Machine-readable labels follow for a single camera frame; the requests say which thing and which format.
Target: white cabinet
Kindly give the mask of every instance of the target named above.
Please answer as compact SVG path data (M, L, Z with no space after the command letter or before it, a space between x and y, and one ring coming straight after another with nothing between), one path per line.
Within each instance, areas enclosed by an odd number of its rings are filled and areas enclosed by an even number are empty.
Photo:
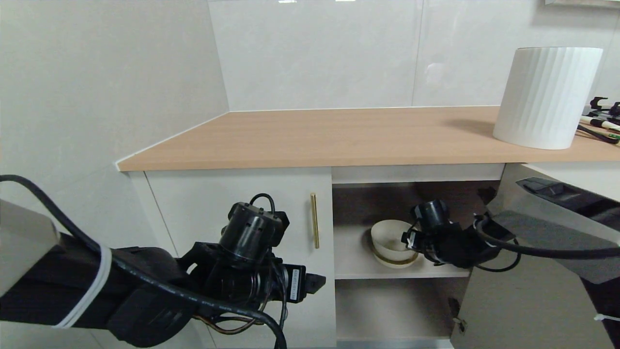
M330 168L251 170L154 171L146 173L154 197L179 255L194 242L217 242L228 223L231 206L268 193L276 210L290 219L280 245L273 249L285 263L307 267L308 273L327 278L316 294L289 304L284 333L289 347L334 347L336 341L334 294L334 241L332 177ZM316 194L319 248L314 246L311 193ZM258 199L256 206L268 207ZM267 313L280 316L280 303L271 302ZM264 326L239 335L211 331L218 348L273 348L275 337Z
M286 263L306 265L309 273L327 278L319 292L289 305L284 332L291 348L333 347L337 340L343 349L451 344L456 349L611 348L602 324L593 320L596 312L579 277L556 261L524 256L510 272L489 273L433 266L422 256L412 266L395 270L373 258L365 234L375 222L410 221L412 206L442 199L452 220L465 228L473 213L485 211L478 189L514 182L524 171L620 200L618 163L510 164L501 174L502 168L153 171L146 177L156 201L150 211L161 215L165 227L160 230L169 232L178 255L196 241L217 242L235 202L247 202L257 193L273 196L276 208L291 221L274 252ZM318 249L311 193L317 197ZM255 204L267 207L262 200ZM512 253L502 252L485 266L505 266L512 258ZM458 317L465 321L465 331L454 326L458 310L454 302L450 308L450 298L461 305ZM277 319L280 304L272 302L267 312ZM274 343L271 331L260 326L240 335L211 335L218 348L271 348Z

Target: door hinge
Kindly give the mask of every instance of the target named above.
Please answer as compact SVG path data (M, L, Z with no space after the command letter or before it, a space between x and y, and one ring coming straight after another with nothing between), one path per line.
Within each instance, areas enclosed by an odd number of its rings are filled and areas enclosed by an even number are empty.
M461 311L459 301L457 301L456 298L448 298L448 306L450 307L452 321L458 326L459 332L465 333L467 330L467 322L459 317L459 312Z

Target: white cable tie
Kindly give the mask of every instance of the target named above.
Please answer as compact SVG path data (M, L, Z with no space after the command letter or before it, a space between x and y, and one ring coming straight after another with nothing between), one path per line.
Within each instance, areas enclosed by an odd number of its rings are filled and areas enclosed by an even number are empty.
M607 315L603 315L603 314L597 314L596 316L594 316L594 319L596 321L603 321L605 319L607 319L607 320L614 320L614 321L620 321L620 317L607 316Z
M101 252L101 258L99 260L99 270L97 276L93 280L89 289L84 293L82 299L71 309L71 311L64 317L64 319L58 323L58 325L52 326L54 329L68 329L72 327L79 318L84 314L86 309L95 300L97 295L104 288L105 283L108 281L110 270L112 269L112 251L106 246L99 244Z

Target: gold door handle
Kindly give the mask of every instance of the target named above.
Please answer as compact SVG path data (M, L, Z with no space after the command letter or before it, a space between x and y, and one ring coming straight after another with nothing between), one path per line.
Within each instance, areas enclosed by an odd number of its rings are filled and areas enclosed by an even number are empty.
M314 231L314 248L319 248L319 220L316 213L316 194L310 194L310 206L312 207L312 230Z

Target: beige bowl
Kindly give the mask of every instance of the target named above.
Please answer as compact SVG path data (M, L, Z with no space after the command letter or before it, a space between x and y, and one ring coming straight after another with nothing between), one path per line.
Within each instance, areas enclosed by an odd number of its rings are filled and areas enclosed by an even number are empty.
M411 228L411 224L401 220L382 220L370 229L374 249L379 255L391 261L405 261L414 257L415 251L406 249L401 242L402 233Z

